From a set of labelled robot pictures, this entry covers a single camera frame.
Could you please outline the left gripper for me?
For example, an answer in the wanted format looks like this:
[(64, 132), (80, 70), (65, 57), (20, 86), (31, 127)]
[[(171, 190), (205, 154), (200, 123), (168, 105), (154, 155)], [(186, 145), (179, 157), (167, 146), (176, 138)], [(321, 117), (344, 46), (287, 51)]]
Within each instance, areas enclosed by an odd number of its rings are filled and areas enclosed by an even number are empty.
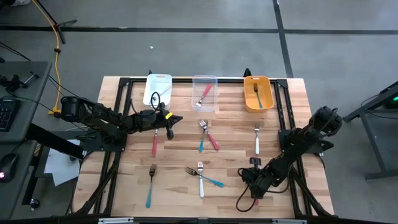
[(166, 128), (167, 139), (172, 140), (174, 138), (174, 132), (172, 131), (173, 125), (177, 124), (183, 119), (183, 116), (172, 115), (169, 119), (165, 116), (169, 113), (168, 110), (159, 110), (155, 113), (155, 120), (152, 123), (154, 128)]

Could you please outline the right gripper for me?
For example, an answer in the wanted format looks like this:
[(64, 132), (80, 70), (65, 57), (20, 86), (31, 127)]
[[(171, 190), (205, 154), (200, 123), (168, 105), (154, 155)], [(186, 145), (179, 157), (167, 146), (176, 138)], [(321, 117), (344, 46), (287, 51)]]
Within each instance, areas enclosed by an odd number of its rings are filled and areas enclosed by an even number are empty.
[(261, 158), (250, 157), (249, 163), (253, 165), (249, 169), (251, 197), (254, 199), (263, 199), (266, 191), (262, 187), (271, 186), (273, 174), (269, 170), (261, 170)]

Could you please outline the blue handled fork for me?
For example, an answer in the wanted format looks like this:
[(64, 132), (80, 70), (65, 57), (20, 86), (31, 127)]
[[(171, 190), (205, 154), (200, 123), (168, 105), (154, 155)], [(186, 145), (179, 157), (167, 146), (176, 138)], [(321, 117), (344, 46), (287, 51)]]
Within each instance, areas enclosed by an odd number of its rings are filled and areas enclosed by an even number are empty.
[(149, 169), (149, 176), (150, 176), (150, 184), (149, 184), (149, 191), (146, 200), (146, 208), (150, 208), (151, 200), (152, 200), (152, 184), (153, 184), (153, 177), (155, 176), (157, 165), (152, 164)]
[(224, 187), (224, 183), (219, 182), (219, 181), (216, 181), (216, 180), (213, 180), (213, 179), (210, 179), (210, 178), (208, 178), (208, 177), (205, 177), (204, 175), (199, 174), (196, 170), (194, 170), (194, 169), (192, 169), (192, 168), (186, 167), (186, 168), (185, 168), (185, 172), (188, 173), (188, 174), (190, 174), (190, 175), (192, 175), (192, 176), (196, 176), (196, 175), (197, 175), (197, 176), (199, 176), (199, 177), (202, 177), (202, 178), (204, 178), (204, 179), (206, 179), (206, 180), (212, 182), (213, 184), (215, 184), (215, 185), (217, 185), (217, 186), (219, 186), (219, 187)]
[(259, 97), (259, 89), (258, 89), (258, 84), (257, 83), (253, 84), (253, 89), (254, 89), (254, 92), (255, 92), (256, 97), (257, 97), (257, 101), (258, 101), (258, 104), (259, 104), (259, 109), (263, 109), (263, 106), (262, 106), (262, 103), (261, 103), (261, 99)]
[(201, 128), (203, 129), (203, 133), (201, 135), (201, 143), (200, 143), (200, 147), (199, 147), (199, 151), (202, 152), (203, 145), (204, 145), (204, 139), (205, 139), (205, 133), (206, 133), (206, 129), (207, 129), (208, 125), (207, 125), (207, 122), (203, 119), (199, 120), (199, 124), (200, 124)]

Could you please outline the clear plastic bin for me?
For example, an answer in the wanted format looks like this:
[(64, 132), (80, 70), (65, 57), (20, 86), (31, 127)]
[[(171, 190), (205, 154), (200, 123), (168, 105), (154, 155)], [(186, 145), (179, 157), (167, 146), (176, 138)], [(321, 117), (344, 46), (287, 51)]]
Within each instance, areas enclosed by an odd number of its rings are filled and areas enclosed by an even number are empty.
[[(206, 86), (212, 84), (200, 107), (195, 104), (200, 100)], [(192, 108), (198, 112), (214, 112), (218, 103), (218, 79), (213, 75), (195, 75), (192, 78)]]

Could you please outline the white plastic bin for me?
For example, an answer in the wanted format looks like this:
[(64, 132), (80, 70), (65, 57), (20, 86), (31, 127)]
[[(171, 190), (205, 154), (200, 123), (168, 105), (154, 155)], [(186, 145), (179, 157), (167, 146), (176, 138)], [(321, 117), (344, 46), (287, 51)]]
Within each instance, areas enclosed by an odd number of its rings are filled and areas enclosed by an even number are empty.
[[(159, 95), (159, 92), (164, 90), (166, 87), (171, 85), (171, 88), (166, 91), (163, 95)], [(165, 109), (170, 108), (172, 96), (172, 76), (169, 74), (151, 74), (147, 76), (143, 103), (146, 106), (150, 106), (150, 101), (153, 102), (154, 106), (157, 106), (159, 102), (165, 104)]]

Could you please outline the yellow plastic bin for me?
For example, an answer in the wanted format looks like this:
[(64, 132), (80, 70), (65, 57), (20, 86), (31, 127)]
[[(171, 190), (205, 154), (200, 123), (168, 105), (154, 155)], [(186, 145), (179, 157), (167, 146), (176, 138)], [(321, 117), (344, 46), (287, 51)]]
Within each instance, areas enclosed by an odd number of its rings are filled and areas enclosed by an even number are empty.
[[(253, 84), (258, 84), (259, 97), (263, 109), (259, 109), (256, 94), (253, 89)], [(250, 113), (262, 113), (265, 110), (271, 109), (274, 106), (272, 96), (271, 81), (265, 76), (250, 76), (244, 78), (244, 98), (246, 110)]]

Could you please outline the black overhead crossbeam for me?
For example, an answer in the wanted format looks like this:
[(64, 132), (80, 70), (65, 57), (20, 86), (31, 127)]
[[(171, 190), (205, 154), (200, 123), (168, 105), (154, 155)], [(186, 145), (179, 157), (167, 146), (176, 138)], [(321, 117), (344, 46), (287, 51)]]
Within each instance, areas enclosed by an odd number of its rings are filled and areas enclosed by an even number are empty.
[[(102, 214), (68, 215), (45, 218), (0, 220), (0, 224), (98, 224), (100, 218), (112, 218)], [(175, 217), (133, 217), (133, 224), (272, 224), (272, 219), (296, 218), (175, 218)], [(337, 217), (299, 216), (307, 224), (391, 224), (366, 220), (350, 220)]]

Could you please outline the white paper sheets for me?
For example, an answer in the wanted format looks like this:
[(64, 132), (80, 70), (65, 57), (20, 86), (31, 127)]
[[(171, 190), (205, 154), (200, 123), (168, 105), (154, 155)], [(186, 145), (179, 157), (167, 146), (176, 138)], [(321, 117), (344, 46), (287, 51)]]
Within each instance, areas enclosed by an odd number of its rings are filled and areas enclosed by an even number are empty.
[(78, 177), (80, 161), (50, 148), (44, 173), (51, 174), (54, 186), (58, 186)]

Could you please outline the grey desk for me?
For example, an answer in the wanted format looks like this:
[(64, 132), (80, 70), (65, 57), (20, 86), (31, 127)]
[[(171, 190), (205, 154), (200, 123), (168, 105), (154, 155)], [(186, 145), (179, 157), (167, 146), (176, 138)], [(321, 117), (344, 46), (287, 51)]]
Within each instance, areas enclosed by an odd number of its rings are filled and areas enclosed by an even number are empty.
[(14, 149), (19, 143), (0, 144), (0, 160), (11, 152), (18, 155), (16, 162), (16, 173), (14, 178), (7, 183), (0, 182), (0, 220), (8, 220), (16, 207), (19, 195), (24, 186), (30, 162), (32, 160), (36, 141), (25, 141), (17, 149)]
[(6, 88), (0, 85), (0, 99), (21, 101), (10, 130), (0, 131), (0, 142), (19, 142), (25, 138), (51, 68), (52, 64), (50, 62), (0, 63), (1, 76), (10, 80), (14, 75), (17, 75), (20, 81), (27, 83), (27, 88), (20, 87), (13, 93), (8, 93)]

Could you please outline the black tripod stand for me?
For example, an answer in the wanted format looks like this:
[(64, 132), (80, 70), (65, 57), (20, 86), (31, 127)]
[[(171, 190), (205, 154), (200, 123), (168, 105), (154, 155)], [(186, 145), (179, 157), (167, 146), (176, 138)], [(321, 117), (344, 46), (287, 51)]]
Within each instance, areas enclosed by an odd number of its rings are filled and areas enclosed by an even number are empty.
[(59, 46), (60, 43), (65, 45), (66, 39), (63, 34), (62, 28), (74, 25), (78, 21), (76, 19), (74, 19), (74, 20), (58, 23), (39, 0), (31, 0), (31, 1), (35, 4), (37, 9), (41, 12), (41, 14), (45, 17), (46, 21), (49, 23), (50, 29), (54, 32), (54, 34), (56, 36), (57, 45)]

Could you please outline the dark side table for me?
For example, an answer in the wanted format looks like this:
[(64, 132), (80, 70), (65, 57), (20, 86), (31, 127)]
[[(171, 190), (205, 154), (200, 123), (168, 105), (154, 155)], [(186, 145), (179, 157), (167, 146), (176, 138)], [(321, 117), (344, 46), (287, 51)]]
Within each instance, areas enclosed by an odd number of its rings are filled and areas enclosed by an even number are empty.
[(367, 181), (398, 177), (398, 81), (364, 100), (344, 117), (359, 118), (376, 156), (380, 171), (366, 174)]

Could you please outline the black clamp tool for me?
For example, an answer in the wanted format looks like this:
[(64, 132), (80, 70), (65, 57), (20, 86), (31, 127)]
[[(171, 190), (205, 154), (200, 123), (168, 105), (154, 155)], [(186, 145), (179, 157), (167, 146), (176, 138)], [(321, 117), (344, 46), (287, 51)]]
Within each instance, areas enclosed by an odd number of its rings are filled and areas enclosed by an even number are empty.
[(0, 75), (0, 86), (5, 87), (6, 90), (10, 92), (15, 92), (19, 88), (28, 88), (30, 83), (39, 78), (39, 76), (33, 72), (30, 72), (30, 74), (31, 76), (25, 81), (21, 80), (18, 75), (13, 75), (12, 78)]

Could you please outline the backlit black keyboard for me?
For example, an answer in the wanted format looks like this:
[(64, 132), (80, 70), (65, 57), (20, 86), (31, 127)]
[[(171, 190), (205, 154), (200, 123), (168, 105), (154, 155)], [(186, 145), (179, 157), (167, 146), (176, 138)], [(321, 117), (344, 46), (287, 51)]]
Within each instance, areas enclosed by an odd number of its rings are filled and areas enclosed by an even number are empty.
[(8, 132), (10, 130), (20, 103), (16, 99), (0, 99), (0, 132)]

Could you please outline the black computer mouse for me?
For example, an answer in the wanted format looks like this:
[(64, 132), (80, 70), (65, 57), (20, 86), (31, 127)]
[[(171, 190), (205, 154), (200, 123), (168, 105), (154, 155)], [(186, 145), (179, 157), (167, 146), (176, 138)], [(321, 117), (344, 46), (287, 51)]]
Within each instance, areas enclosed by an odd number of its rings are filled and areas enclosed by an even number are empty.
[(17, 154), (9, 153), (0, 160), (0, 182), (10, 182), (14, 178), (18, 159)]

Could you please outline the black aluminium table frame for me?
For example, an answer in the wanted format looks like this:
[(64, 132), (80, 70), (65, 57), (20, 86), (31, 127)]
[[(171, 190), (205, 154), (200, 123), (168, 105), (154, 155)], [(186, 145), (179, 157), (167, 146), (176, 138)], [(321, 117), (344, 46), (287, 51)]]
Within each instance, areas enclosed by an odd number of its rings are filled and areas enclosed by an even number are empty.
[[(278, 132), (293, 126), (304, 127), (311, 117), (304, 81), (300, 78), (277, 80), (274, 106), (262, 113), (249, 113), (245, 107), (242, 78), (218, 80), (218, 103), (214, 112), (192, 108), (192, 82), (176, 78), (172, 87), (171, 111), (183, 116), (168, 140), (164, 130), (158, 132), (157, 152), (152, 155), (154, 131), (136, 133), (127, 139), (121, 153), (115, 182), (109, 184), (98, 200), (101, 210), (109, 209), (114, 217), (200, 217), (200, 218), (292, 218), (294, 209), (285, 184), (265, 195), (254, 205), (245, 184), (237, 174), (249, 166), (255, 155), (256, 123), (259, 123), (259, 157), (263, 163), (280, 153)], [(199, 120), (218, 143), (215, 150), (205, 135), (199, 151), (203, 129)], [(200, 198), (200, 177), (185, 172), (189, 167), (202, 175), (224, 183), (219, 187), (204, 181), (204, 198)], [(150, 208), (146, 208), (149, 169), (156, 164)]]

